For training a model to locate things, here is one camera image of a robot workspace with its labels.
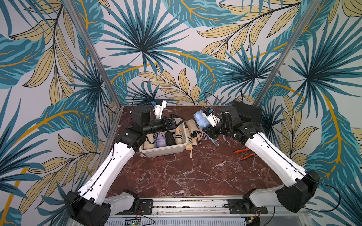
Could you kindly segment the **black umbrella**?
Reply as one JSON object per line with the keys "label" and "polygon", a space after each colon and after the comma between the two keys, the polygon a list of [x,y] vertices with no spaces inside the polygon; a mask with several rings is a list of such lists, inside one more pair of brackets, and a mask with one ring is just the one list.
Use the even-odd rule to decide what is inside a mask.
{"label": "black umbrella", "polygon": [[165,139],[166,139],[166,145],[167,145],[167,146],[174,146],[174,145],[176,145],[175,137],[174,137],[174,132],[167,131],[167,132],[165,133]]}

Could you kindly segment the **beige plastic storage box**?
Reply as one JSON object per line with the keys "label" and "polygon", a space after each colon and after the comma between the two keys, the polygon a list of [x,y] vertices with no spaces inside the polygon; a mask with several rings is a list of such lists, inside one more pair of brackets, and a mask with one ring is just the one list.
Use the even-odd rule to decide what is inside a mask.
{"label": "beige plastic storage box", "polygon": [[185,123],[182,122],[176,129],[148,134],[139,151],[148,158],[182,153],[188,145],[186,133]]}

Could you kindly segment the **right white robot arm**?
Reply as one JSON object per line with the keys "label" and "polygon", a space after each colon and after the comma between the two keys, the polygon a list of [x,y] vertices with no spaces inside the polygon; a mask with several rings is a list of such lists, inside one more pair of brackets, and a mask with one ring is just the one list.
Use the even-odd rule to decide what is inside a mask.
{"label": "right white robot arm", "polygon": [[314,196],[319,176],[307,171],[288,158],[262,133],[249,118],[242,118],[235,107],[220,112],[217,117],[210,108],[194,115],[199,127],[210,138],[228,136],[245,145],[260,157],[280,178],[282,185],[255,189],[244,195],[252,207],[282,206],[290,212],[300,211]]}

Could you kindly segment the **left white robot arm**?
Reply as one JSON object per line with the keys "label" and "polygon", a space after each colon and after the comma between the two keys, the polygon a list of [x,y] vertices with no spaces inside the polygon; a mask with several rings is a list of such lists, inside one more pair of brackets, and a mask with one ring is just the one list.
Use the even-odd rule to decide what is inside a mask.
{"label": "left white robot arm", "polygon": [[185,118],[163,116],[164,107],[138,105],[131,110],[131,124],[115,139],[109,155],[94,175],[76,192],[65,197],[69,217],[83,226],[103,226],[111,216],[121,212],[138,213],[140,201],[133,192],[106,197],[119,172],[146,141],[148,134],[178,128]]}

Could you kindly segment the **tan umbrella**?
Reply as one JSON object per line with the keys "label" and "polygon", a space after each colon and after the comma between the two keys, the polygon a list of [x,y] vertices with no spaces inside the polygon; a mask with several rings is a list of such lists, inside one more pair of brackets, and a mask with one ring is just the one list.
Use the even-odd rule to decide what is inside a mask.
{"label": "tan umbrella", "polygon": [[146,135],[146,140],[143,143],[142,149],[149,150],[154,149],[156,147],[156,141],[153,134]]}

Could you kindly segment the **lavender umbrella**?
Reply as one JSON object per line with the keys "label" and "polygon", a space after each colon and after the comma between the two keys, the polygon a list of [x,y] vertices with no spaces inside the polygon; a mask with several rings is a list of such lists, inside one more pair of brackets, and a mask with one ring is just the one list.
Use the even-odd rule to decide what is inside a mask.
{"label": "lavender umbrella", "polygon": [[158,134],[156,135],[155,140],[156,140],[156,147],[157,147],[157,148],[161,148],[161,147],[166,147],[166,146],[167,146],[167,145],[166,145],[166,139],[165,139],[165,135],[164,135],[164,134],[158,133]]}

